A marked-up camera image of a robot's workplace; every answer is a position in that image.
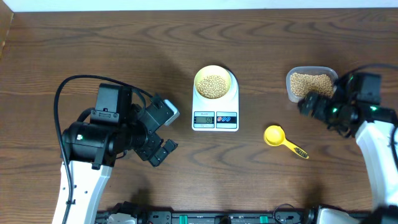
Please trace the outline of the yellow measuring scoop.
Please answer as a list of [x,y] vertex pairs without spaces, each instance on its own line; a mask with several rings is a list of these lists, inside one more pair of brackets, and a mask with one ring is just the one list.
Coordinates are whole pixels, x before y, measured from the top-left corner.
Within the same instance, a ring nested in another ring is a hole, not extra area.
[[264,141],[270,146],[286,146],[296,155],[302,159],[309,159],[309,155],[298,145],[290,142],[286,136],[284,130],[277,125],[272,125],[266,128],[264,131]]

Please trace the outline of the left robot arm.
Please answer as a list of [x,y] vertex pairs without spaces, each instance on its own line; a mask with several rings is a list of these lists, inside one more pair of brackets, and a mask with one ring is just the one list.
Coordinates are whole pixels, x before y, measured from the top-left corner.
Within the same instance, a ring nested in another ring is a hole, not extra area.
[[84,110],[62,133],[66,160],[61,168],[54,223],[94,223],[104,187],[117,159],[133,150],[143,161],[159,166],[177,148],[156,131],[170,125],[178,109],[159,95],[150,105],[132,103],[131,87],[102,83],[96,106]]

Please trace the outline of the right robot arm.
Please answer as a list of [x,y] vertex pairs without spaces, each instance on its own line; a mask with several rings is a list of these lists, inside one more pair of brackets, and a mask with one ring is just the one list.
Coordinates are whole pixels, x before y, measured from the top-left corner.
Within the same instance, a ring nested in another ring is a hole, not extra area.
[[299,101],[299,111],[355,139],[373,198],[373,210],[363,223],[397,223],[397,113],[380,106],[381,76],[352,72],[335,86],[331,98],[308,93]]

